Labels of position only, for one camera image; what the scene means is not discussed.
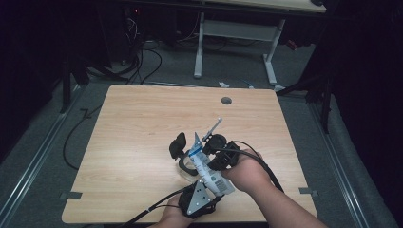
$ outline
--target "dark background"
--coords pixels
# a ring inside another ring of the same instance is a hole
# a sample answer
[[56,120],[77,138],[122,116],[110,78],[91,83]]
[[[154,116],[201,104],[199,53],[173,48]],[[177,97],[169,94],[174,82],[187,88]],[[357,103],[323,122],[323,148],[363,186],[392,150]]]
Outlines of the dark background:
[[[301,81],[317,75],[335,75],[333,93],[351,139],[387,206],[403,225],[399,210],[403,203],[399,196],[403,191],[402,1],[326,4],[328,13],[354,15],[356,20],[331,23],[323,33],[325,27],[321,23],[289,20],[281,42],[317,44]],[[121,25],[121,18],[117,19],[119,9],[114,14],[90,4],[56,6],[58,10],[54,7],[54,3],[48,5],[44,1],[0,2],[1,161],[35,113],[51,99],[52,90],[63,75],[67,47],[75,47],[77,52],[105,67],[127,55],[125,48],[113,46],[116,37],[110,35],[123,34],[123,27],[113,26]],[[191,29],[189,24],[195,23],[195,13],[149,9],[141,13],[148,19],[139,24],[142,32],[172,46],[176,29],[186,33]]]

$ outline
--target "table top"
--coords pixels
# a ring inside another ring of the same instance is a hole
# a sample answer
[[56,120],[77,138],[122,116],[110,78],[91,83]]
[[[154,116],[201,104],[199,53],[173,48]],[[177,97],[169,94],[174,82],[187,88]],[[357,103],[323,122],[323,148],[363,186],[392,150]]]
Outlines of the table top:
[[[231,104],[223,104],[228,97]],[[109,88],[62,215],[66,223],[126,222],[191,182],[179,174],[169,145],[184,132],[189,149],[194,133],[214,131],[259,151],[285,194],[313,215],[311,195],[278,98],[269,89],[113,85]],[[156,222],[158,208],[139,222]],[[253,200],[236,190],[217,211],[198,222],[265,221]]]
[[250,7],[264,7],[279,10],[297,10],[307,12],[325,12],[324,6],[316,6],[311,0],[204,0],[223,4],[245,5]]

